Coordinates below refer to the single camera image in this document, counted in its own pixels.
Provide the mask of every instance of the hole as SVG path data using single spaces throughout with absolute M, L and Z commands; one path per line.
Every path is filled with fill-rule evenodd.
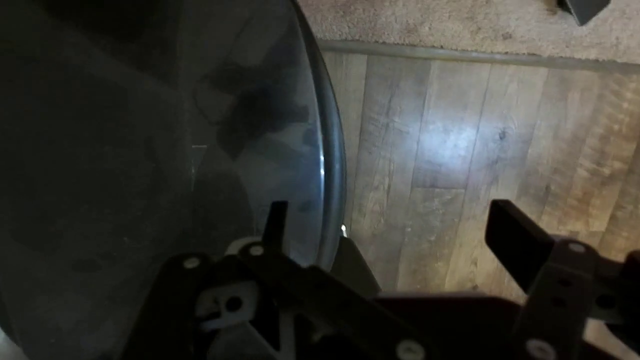
M 226 308 L 227 311 L 237 311 L 237 309 L 241 308 L 241 298 L 237 298 L 237 296 L 227 298 L 226 303 L 223 303 L 223 308 Z
M 560 282 L 564 288 L 569 288 L 569 286 L 571 286 L 571 282 L 565 279 L 565 278 L 560 278 L 558 282 Z
M 564 305 L 565 305 L 565 299 L 564 299 L 564 298 L 553 296 L 553 298 L 551 298 L 551 303 L 553 303 L 556 308 L 564 308 Z
M 596 305 L 602 308 L 602 309 L 611 309 L 611 308 L 618 305 L 618 299 L 613 296 L 610 296 L 610 293 L 600 293 L 596 298 Z

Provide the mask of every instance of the curved glass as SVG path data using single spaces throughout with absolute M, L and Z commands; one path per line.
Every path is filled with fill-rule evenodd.
M 272 199 L 286 251 L 329 257 L 337 117 L 287 0 L 0 8 L 0 293 L 29 358 L 113 358 L 160 264 L 260 236 Z

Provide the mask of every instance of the black mount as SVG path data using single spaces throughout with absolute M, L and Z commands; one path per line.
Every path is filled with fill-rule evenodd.
M 286 203 L 275 202 L 262 241 L 240 254 L 172 257 L 122 360 L 611 358 L 582 340 L 587 318 L 638 350 L 638 254 L 615 264 L 582 241 L 556 241 L 510 202 L 492 202 L 485 241 L 527 293 L 523 305 L 455 293 L 366 298 L 283 256 L 283 223 Z
M 558 0 L 558 8 L 574 15 L 579 26 L 596 17 L 608 3 L 610 0 Z

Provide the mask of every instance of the wooden floor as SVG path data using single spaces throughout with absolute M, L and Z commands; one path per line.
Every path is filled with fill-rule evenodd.
M 325 51 L 349 236 L 384 289 L 522 299 L 484 246 L 492 197 L 621 260 L 640 247 L 640 74 Z M 632 358 L 602 325 L 587 335 Z

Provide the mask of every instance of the metal screw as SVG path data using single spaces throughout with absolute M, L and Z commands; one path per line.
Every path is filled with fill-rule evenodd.
M 526 340 L 526 352 L 536 360 L 556 360 L 556 348 L 539 338 Z
M 197 268 L 197 265 L 200 265 L 200 257 L 197 257 L 197 256 L 189 256 L 189 257 L 185 257 L 185 260 L 181 262 L 181 265 L 183 265 L 185 270 Z
M 247 247 L 247 254 L 252 256 L 263 256 L 263 247 L 260 244 L 254 244 L 252 247 Z
M 395 353 L 400 360 L 423 360 L 423 348 L 413 340 L 402 340 L 395 345 Z
M 583 244 L 577 244 L 577 241 L 567 244 L 567 250 L 577 251 L 577 254 L 586 251 Z

